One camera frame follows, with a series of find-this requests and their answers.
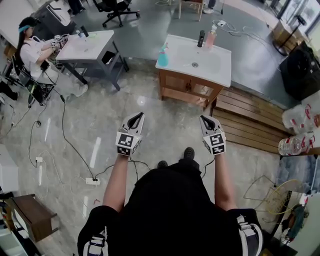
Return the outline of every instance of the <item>wooden pallet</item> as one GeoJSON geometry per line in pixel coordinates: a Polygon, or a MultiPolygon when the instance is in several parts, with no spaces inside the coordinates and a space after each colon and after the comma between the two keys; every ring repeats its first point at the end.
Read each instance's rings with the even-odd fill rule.
{"type": "Polygon", "coordinates": [[[212,116],[220,121],[227,141],[278,154],[279,141],[290,136],[282,113],[281,108],[231,87],[218,95],[212,116]]]}

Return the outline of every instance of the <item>pink bottle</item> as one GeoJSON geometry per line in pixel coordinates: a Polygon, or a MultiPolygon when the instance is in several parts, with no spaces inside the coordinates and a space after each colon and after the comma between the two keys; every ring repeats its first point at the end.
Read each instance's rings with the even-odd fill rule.
{"type": "Polygon", "coordinates": [[[205,40],[205,47],[208,49],[211,49],[212,46],[214,45],[214,42],[216,39],[216,30],[217,30],[217,27],[216,25],[213,24],[205,40]]]}

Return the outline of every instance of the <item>marble floor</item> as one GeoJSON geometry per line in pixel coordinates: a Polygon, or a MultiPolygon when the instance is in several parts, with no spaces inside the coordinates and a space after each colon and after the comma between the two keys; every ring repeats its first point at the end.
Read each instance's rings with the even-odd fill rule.
{"type": "MultiPolygon", "coordinates": [[[[142,129],[143,141],[133,156],[134,160],[146,162],[154,168],[158,161],[166,160],[173,164],[181,158],[186,147],[195,149],[195,160],[200,168],[213,157],[202,143],[199,116],[203,109],[182,101],[158,100],[158,78],[149,72],[130,70],[119,79],[121,91],[104,80],[91,80],[86,94],[70,97],[66,102],[64,131],[68,140],[78,149],[94,174],[102,172],[116,159],[116,132],[124,117],[134,112],[145,113],[142,129]],[[95,146],[97,138],[100,144],[95,146]],[[95,160],[94,148],[98,147],[95,160]]],[[[28,94],[20,89],[20,98],[13,102],[5,97],[7,103],[14,106],[15,115],[7,105],[1,106],[3,115],[1,134],[10,128],[11,122],[17,122],[27,111],[28,94]]],[[[77,153],[63,139],[62,115],[64,105],[53,91],[46,110],[41,114],[40,127],[32,132],[30,158],[33,162],[41,154],[43,172],[39,185],[39,168],[31,165],[28,156],[31,128],[44,106],[33,104],[25,118],[1,140],[9,154],[19,167],[18,194],[35,193],[48,209],[59,216],[60,230],[37,243],[46,256],[72,256],[77,253],[77,237],[86,222],[92,208],[103,199],[104,190],[111,169],[98,177],[101,184],[97,187],[84,181],[91,175],[77,153]]],[[[275,180],[279,157],[250,147],[227,142],[226,157],[234,181],[236,202],[239,208],[254,208],[260,202],[244,199],[250,184],[261,175],[275,180]]],[[[138,177],[148,169],[137,165],[138,177]]],[[[215,167],[207,168],[203,183],[214,202],[215,167]]],[[[134,188],[136,171],[129,164],[126,200],[134,188]]],[[[263,199],[272,184],[261,179],[247,193],[248,197],[263,199]]],[[[266,212],[257,212],[264,229],[271,231],[275,225],[274,216],[266,212]]]]}

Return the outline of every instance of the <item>sink vanity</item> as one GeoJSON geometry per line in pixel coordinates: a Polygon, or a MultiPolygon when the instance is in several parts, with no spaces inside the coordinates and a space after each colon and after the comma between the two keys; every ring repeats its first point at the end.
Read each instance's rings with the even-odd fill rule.
{"type": "Polygon", "coordinates": [[[231,51],[213,46],[198,47],[198,41],[169,34],[168,65],[159,70],[159,97],[197,104],[204,109],[231,83],[231,51]]]}

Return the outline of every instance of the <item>black shoe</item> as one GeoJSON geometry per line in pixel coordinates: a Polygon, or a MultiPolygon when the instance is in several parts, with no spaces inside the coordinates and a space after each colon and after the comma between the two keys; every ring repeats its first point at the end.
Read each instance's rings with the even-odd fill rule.
{"type": "Polygon", "coordinates": [[[183,158],[189,158],[193,160],[195,158],[195,151],[192,147],[187,147],[184,151],[183,158]]]}
{"type": "Polygon", "coordinates": [[[168,163],[166,161],[162,160],[162,161],[158,162],[158,165],[157,165],[158,169],[161,169],[164,167],[168,167],[168,163]]]}

